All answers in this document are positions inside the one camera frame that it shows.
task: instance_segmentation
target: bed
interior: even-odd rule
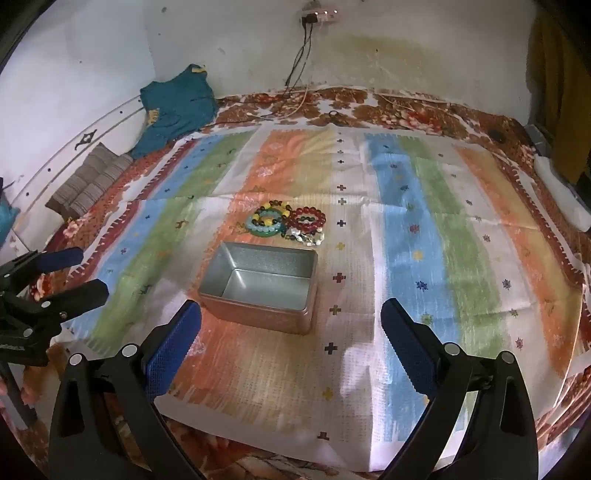
[[[235,96],[219,106],[212,124],[134,162],[49,242],[49,250],[83,248],[85,261],[41,277],[36,298],[91,278],[111,297],[66,324],[47,368],[25,370],[33,397],[52,395],[48,385],[69,354],[111,355],[186,297],[198,301],[219,242],[297,247],[245,228],[254,209],[280,199],[327,216],[313,333],[253,329],[204,309],[199,336],[157,400],[208,478],[377,478],[425,405],[376,322],[392,296],[468,353],[513,351],[540,451],[587,409],[591,242],[538,180],[517,122],[429,96],[348,87]],[[47,422],[17,436],[46,468]]]

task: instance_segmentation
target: blue stripe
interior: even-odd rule
[[[447,286],[441,238],[410,157],[393,135],[365,137],[384,206],[386,298],[396,297],[416,322],[421,321],[423,314],[432,315],[431,329],[439,339],[457,342],[460,332]],[[419,230],[412,233],[412,226]],[[413,252],[420,252],[423,259],[415,260]],[[427,289],[419,289],[417,282],[423,282]],[[425,402],[415,392],[388,340],[385,350],[384,440],[404,441],[423,413]]]
[[[120,276],[142,248],[144,239],[160,219],[160,214],[167,204],[167,199],[175,196],[176,191],[185,182],[187,175],[199,166],[205,156],[211,152],[212,148],[222,138],[223,135],[212,135],[197,143],[181,159],[159,187],[152,192],[150,199],[141,202],[138,213],[125,228],[119,239],[111,245],[111,253],[95,274],[95,278],[100,278],[106,283],[109,292],[113,293],[115,291]],[[102,307],[94,309],[66,322],[65,325],[73,328],[76,338],[87,339],[100,318],[101,310]]]

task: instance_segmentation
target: power outlet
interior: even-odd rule
[[[318,23],[335,23],[340,18],[339,9],[327,6],[302,10],[301,12],[302,17],[308,14],[315,15],[318,18]]]

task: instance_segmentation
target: green stripe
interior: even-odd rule
[[[447,283],[456,304],[460,345],[471,355],[495,358],[504,349],[504,316],[495,275],[472,221],[449,189],[440,163],[418,138],[398,137],[411,157],[441,237]]]
[[[200,212],[198,200],[211,194],[251,135],[252,132],[226,135],[187,174],[175,197],[147,200],[166,202],[166,206],[142,247],[118,278],[115,291],[111,292],[109,302],[102,309],[90,336],[94,350],[110,353],[113,348],[118,348],[133,324],[143,321],[147,295],[139,292],[144,286],[158,282],[171,254],[178,251]],[[176,228],[177,222],[183,220],[187,223]]]

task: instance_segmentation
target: metal box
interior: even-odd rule
[[[199,296],[222,320],[305,335],[311,329],[317,263],[313,250],[222,242]]]

